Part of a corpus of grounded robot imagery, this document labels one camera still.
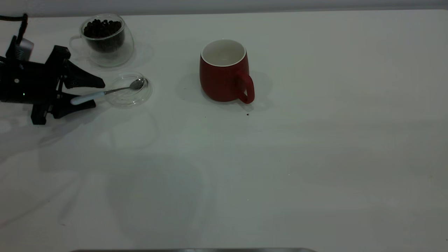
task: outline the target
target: coffee grounds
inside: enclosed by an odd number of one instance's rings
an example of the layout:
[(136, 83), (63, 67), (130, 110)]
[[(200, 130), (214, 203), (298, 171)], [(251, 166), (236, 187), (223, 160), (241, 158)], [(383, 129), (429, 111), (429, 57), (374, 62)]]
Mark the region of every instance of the coffee grounds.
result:
[(108, 37), (116, 33), (121, 28), (120, 21), (107, 21), (95, 19), (93, 22), (88, 22), (84, 28), (84, 36), (98, 39)]

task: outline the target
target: spoon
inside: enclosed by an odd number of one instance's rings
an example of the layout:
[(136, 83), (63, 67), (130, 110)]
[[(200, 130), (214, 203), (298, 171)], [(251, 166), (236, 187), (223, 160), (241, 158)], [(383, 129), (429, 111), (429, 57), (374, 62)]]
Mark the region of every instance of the spoon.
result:
[(100, 91), (100, 92), (95, 92), (95, 93), (91, 93), (88, 95), (83, 95), (83, 96), (77, 96), (73, 99), (70, 100), (70, 103), (72, 105), (79, 105), (81, 103), (84, 103), (86, 101), (90, 101), (96, 98), (100, 98), (102, 96), (108, 95), (110, 93), (114, 93), (120, 90), (125, 90), (125, 89), (132, 89), (132, 90), (138, 90), (140, 88), (143, 87), (143, 84), (145, 83), (145, 79), (144, 78), (138, 78), (136, 80), (134, 80), (131, 85), (129, 85), (129, 87), (122, 87), (122, 88), (117, 88), (117, 89), (112, 89), (112, 90), (108, 90), (108, 91)]

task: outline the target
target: white spoon handle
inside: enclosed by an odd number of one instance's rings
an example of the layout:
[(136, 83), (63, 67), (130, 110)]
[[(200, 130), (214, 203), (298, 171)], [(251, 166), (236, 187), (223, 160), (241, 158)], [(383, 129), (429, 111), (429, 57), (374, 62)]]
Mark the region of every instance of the white spoon handle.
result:
[(100, 91), (100, 92), (96, 92), (96, 93), (92, 93), (92, 94), (88, 94), (88, 95), (84, 95), (84, 96), (78, 96), (78, 97), (71, 99), (70, 103), (72, 105), (79, 105), (81, 103), (85, 103), (86, 101), (100, 98), (104, 95), (105, 95), (105, 93), (103, 91)]

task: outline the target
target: white table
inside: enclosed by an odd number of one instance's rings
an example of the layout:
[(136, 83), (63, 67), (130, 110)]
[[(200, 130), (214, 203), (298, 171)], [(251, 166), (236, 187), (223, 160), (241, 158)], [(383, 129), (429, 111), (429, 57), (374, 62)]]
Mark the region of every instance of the white table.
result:
[[(0, 104), (0, 251), (448, 250), (448, 12), (123, 18), (130, 62), (72, 61), (106, 82), (141, 72), (145, 104), (45, 126)], [(31, 60), (84, 20), (32, 18)], [(0, 22), (1, 50), (18, 27)], [(201, 92), (200, 50), (220, 38), (247, 48), (251, 105)]]

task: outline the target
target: red mug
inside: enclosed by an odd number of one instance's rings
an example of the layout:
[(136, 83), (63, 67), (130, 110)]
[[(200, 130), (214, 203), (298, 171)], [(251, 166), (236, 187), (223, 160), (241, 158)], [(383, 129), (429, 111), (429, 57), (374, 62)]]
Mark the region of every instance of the red mug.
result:
[(247, 52), (237, 41), (220, 39), (206, 45), (201, 51), (199, 76), (202, 89), (213, 100), (240, 99), (246, 104), (254, 101)]

